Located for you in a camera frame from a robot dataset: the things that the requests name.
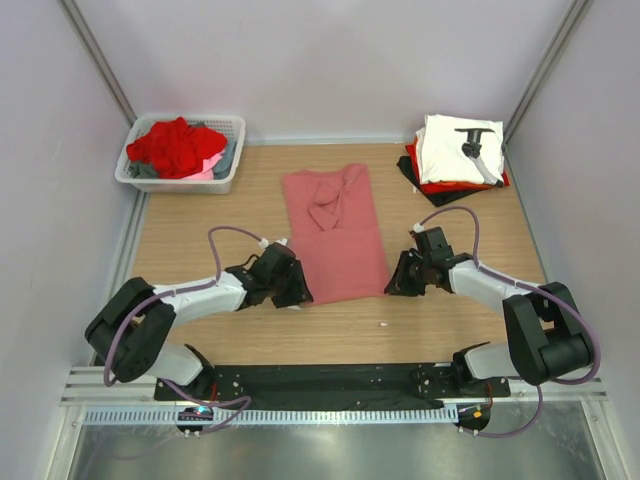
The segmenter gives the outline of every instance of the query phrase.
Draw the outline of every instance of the white wall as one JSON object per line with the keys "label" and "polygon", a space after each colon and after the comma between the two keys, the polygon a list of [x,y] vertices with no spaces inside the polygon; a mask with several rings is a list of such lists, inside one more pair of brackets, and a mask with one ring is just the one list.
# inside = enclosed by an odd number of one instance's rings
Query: white wall
{"label": "white wall", "polygon": [[0,16],[0,477],[42,478],[132,191],[127,126],[54,1]]}
{"label": "white wall", "polygon": [[603,345],[603,376],[640,449],[640,3],[594,2],[511,142],[549,277]]}
{"label": "white wall", "polygon": [[570,0],[79,0],[138,115],[235,113],[251,140],[508,120]]}

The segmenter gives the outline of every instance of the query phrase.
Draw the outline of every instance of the pink cloth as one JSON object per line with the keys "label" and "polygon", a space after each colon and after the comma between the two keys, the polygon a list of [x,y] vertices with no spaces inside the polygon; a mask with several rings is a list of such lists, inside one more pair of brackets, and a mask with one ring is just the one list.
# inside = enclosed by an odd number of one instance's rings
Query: pink cloth
{"label": "pink cloth", "polygon": [[213,180],[213,167],[220,161],[224,155],[224,150],[220,153],[216,153],[211,158],[205,158],[202,161],[202,171],[200,173],[194,173],[188,177],[183,177],[180,180]]}
{"label": "pink cloth", "polygon": [[389,269],[369,170],[303,170],[282,178],[290,247],[302,263],[313,305],[383,295]]}

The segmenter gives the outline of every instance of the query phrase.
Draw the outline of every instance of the wooden tabletop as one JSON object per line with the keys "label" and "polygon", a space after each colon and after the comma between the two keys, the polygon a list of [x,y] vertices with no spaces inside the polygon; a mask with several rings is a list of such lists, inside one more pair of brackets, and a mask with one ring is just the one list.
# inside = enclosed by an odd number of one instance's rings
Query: wooden tabletop
{"label": "wooden tabletop", "polygon": [[[369,166],[389,270],[411,246],[408,231],[435,211],[414,194],[396,161],[400,145],[268,146],[244,149],[229,195],[152,194],[133,274],[151,284],[197,280],[214,273],[206,233],[214,225],[247,228],[271,240],[290,233],[280,179],[301,169]],[[513,187],[477,193],[456,202],[480,218],[480,258],[512,276],[543,281]],[[471,252],[473,222],[464,212],[434,219],[456,253]],[[216,237],[224,266],[260,253],[236,233]],[[504,341],[504,321],[471,299],[433,287],[419,298],[363,298],[303,311],[276,310],[271,302],[202,318],[175,328],[169,339],[189,343],[213,364],[322,364],[448,361],[464,347]]]}

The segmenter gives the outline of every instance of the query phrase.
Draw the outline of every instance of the gray floor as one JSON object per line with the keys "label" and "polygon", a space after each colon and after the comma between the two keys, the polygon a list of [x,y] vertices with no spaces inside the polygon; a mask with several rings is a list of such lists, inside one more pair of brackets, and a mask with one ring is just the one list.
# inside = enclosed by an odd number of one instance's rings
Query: gray floor
{"label": "gray floor", "polygon": [[[487,431],[530,418],[534,404],[494,406]],[[451,425],[229,429],[152,448],[174,427],[85,427],[76,480],[604,479],[579,403],[548,403],[528,432],[506,440]],[[109,455],[137,455],[115,460]]]}

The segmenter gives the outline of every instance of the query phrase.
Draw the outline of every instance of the white plastic basket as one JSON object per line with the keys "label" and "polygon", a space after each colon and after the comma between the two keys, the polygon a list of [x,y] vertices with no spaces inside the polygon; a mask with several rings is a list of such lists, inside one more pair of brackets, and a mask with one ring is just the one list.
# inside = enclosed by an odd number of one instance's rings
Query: white plastic basket
{"label": "white plastic basket", "polygon": [[236,150],[231,162],[231,171],[227,178],[221,180],[173,180],[173,179],[138,179],[129,175],[129,157],[127,156],[127,145],[133,143],[138,138],[149,133],[151,127],[156,122],[167,122],[175,120],[180,115],[144,115],[136,120],[131,127],[127,140],[122,147],[118,164],[116,165],[116,180],[121,183],[128,183],[139,188],[143,192],[164,192],[164,193],[207,193],[225,194],[231,191],[233,177],[240,163],[240,155],[244,145],[245,122],[241,117],[234,115],[182,115],[189,125],[198,122],[204,123],[207,127],[222,133],[228,139],[236,140]]}

